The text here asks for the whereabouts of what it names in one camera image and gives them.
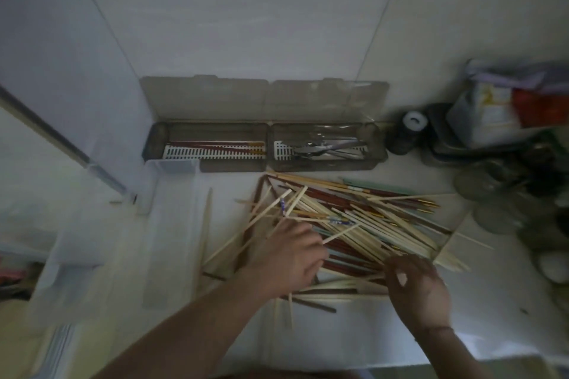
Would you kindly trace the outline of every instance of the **grout line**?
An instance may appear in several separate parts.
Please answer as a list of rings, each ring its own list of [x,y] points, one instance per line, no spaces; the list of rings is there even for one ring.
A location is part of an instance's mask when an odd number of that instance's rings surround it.
[[[101,9],[101,7],[99,6],[99,4],[97,3],[96,0],[91,0],[91,1],[94,3],[94,5],[95,5],[97,11],[99,12],[99,14],[101,15],[101,17],[103,18],[103,21],[105,22],[105,25],[106,25],[106,27],[107,27],[109,33],[111,34],[111,36],[113,37],[114,41],[116,42],[116,44],[117,44],[118,48],[120,49],[120,51],[121,51],[123,57],[126,59],[126,63],[129,64],[130,69],[132,70],[132,73],[134,74],[134,77],[137,79],[137,81],[140,81],[140,76],[138,76],[136,70],[134,69],[134,66],[133,66],[132,63],[130,62],[129,57],[127,56],[127,54],[126,54],[124,48],[122,47],[122,45],[121,45],[121,43],[119,42],[117,36],[115,35],[115,33],[114,33],[114,31],[113,31],[113,28],[110,26],[109,20],[107,20],[107,17],[105,17],[105,14],[103,13],[103,10]]]
[[[389,2],[391,2],[391,0],[388,0],[388,1],[386,2],[385,8],[384,8],[383,11],[381,12],[380,19],[378,20],[377,26],[375,27],[375,31],[373,32],[372,40],[370,41],[369,45],[367,46],[367,50],[366,50],[366,52],[365,52],[364,59],[362,60],[361,65],[359,66],[359,69],[358,69],[358,72],[357,72],[356,80],[355,80],[355,81],[361,81],[360,78],[359,78],[359,76],[360,76],[360,74],[361,74],[361,70],[362,70],[363,67],[364,67],[364,63],[365,63],[365,60],[367,59],[367,55],[369,54],[370,50],[372,49],[373,41],[375,40],[375,35],[377,34],[377,31],[380,29],[381,21],[383,20],[383,16],[384,16],[385,13],[387,12],[387,9],[388,9],[388,7],[389,7]]]

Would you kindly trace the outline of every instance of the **bracelet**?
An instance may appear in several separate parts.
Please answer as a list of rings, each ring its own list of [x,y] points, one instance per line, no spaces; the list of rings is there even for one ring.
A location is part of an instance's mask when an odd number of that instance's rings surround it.
[[[455,332],[454,328],[452,328],[452,327],[446,327],[446,326],[425,328],[425,329],[421,330],[419,333],[416,333],[416,334],[414,335],[415,341],[418,343],[418,342],[419,342],[418,338],[421,338],[421,337],[423,337],[423,336],[424,336],[424,337],[429,337],[429,336],[431,336],[431,335],[433,335],[433,334],[438,334],[438,333],[440,333],[441,331],[451,331],[451,332],[453,332],[453,333]]]

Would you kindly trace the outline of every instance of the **hand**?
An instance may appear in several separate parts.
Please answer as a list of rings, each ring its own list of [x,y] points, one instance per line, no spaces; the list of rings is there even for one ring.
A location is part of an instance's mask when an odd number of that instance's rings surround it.
[[[397,272],[407,276],[404,285]],[[391,257],[385,261],[389,298],[411,334],[433,328],[450,327],[451,296],[437,269],[416,255]]]
[[[328,257],[312,225],[283,219],[244,271],[251,272],[269,298],[306,288]]]

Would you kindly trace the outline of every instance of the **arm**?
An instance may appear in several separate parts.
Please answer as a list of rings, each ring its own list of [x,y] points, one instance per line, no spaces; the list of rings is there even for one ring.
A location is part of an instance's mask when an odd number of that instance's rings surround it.
[[[257,310],[308,286],[328,256],[322,237],[292,220],[282,220],[260,250],[231,280],[166,319],[93,379],[207,378]]]
[[[385,265],[393,307],[438,378],[489,379],[451,328],[451,298],[434,265],[415,255],[393,257]],[[406,275],[405,283],[399,281],[398,272]]]

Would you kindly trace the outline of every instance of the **white countertop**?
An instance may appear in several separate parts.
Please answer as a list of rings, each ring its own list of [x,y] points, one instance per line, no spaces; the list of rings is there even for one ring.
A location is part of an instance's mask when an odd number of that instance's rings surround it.
[[[426,167],[418,153],[390,155],[372,171],[306,173],[336,180],[338,175],[401,186],[418,193],[452,192],[455,170]],[[259,173],[202,174],[203,193],[213,188],[208,251],[216,250],[246,219],[248,199]],[[442,208],[432,216],[454,229],[472,203],[457,196],[437,198]],[[549,296],[549,285],[533,268],[529,252],[513,236],[495,236],[468,221],[462,233],[495,247],[489,250],[455,237],[450,250],[471,273],[441,269],[451,291],[453,326],[479,359],[526,354],[560,355],[566,351],[565,318]],[[259,367],[336,370],[424,364],[427,359],[400,322],[389,301],[336,303],[337,314],[294,305],[295,329],[287,325],[288,305],[280,302],[274,352],[269,359],[272,302],[247,325],[225,356],[219,373]]]

